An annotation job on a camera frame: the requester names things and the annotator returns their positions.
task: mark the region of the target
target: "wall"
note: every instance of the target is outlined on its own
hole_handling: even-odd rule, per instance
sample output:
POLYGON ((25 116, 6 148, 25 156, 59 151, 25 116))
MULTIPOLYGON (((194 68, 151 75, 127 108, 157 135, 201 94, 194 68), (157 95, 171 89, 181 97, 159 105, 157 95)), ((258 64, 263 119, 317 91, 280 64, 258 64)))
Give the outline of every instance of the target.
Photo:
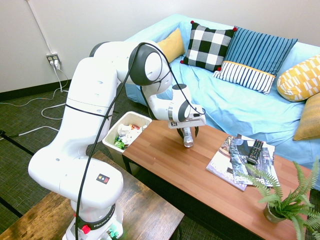
MULTIPOLYGON (((320 46, 319 0, 29 1, 69 79, 96 44, 123 41, 175 13, 320 46)), ((0 0, 0 35, 0 93, 57 82, 25 0, 0 0)))

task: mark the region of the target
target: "plant pot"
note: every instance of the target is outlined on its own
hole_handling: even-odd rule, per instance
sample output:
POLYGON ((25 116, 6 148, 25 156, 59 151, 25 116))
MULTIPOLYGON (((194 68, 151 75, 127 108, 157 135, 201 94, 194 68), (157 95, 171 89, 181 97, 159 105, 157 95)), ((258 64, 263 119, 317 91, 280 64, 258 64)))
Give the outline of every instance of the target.
POLYGON ((286 219, 286 217, 275 212, 274 208, 270 207, 269 204, 265 206, 263 214, 266 219, 268 219, 271 223, 274 224, 280 223, 281 221, 286 219))

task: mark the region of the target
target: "potted plant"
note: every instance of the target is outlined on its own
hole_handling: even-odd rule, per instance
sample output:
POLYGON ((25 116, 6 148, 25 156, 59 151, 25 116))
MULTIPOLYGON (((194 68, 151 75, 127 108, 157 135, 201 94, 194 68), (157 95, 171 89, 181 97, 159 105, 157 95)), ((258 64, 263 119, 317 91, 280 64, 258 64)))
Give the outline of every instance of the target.
POLYGON ((246 167, 251 170, 256 176, 268 180, 272 184, 272 188, 268 188, 255 177, 239 173, 242 177, 253 183, 262 195, 259 203, 267 203, 263 213, 264 216, 273 223, 278 223, 285 219, 293 222, 296 230, 297 240, 305 239, 305 228, 312 232, 316 240, 320 240, 320 213, 316 212, 314 205, 310 203, 307 193, 316 184, 319 175, 319 159, 313 164, 312 171, 308 177, 305 177, 301 167, 297 162, 293 162, 297 170, 298 187, 283 199, 283 191, 278 179, 271 174, 258 170, 251 164, 246 163, 246 167), (302 218, 302 215, 308 216, 307 220, 302 218))

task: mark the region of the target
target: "electrical outlet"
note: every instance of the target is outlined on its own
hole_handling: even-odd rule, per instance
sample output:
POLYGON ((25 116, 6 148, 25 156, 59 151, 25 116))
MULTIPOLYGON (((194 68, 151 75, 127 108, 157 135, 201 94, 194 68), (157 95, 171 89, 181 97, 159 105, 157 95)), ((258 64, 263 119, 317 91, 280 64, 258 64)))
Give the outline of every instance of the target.
POLYGON ((46 59, 48 59, 49 63, 50 63, 50 61, 58 60, 59 64, 61 65, 61 61, 60 61, 60 58, 58 57, 57 53, 47 54, 46 55, 46 59))

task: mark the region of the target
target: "pillow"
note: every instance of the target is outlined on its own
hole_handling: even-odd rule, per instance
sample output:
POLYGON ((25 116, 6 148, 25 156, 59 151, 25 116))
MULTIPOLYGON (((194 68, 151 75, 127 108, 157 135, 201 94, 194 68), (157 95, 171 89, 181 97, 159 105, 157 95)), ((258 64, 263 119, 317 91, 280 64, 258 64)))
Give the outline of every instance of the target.
POLYGON ((184 42, 181 37, 179 28, 171 33, 166 39, 158 42, 169 63, 180 55, 185 54, 184 42))
POLYGON ((298 129, 293 140, 320 139, 320 93, 305 103, 298 129))
POLYGON ((277 81, 277 90, 285 99, 299 102, 320 92, 320 54, 285 71, 277 81))
POLYGON ((213 77, 242 85, 265 95, 298 39, 287 39, 236 27, 221 71, 213 77))
POLYGON ((234 31, 215 30, 191 21, 190 42, 183 63, 215 71, 224 60, 234 31))

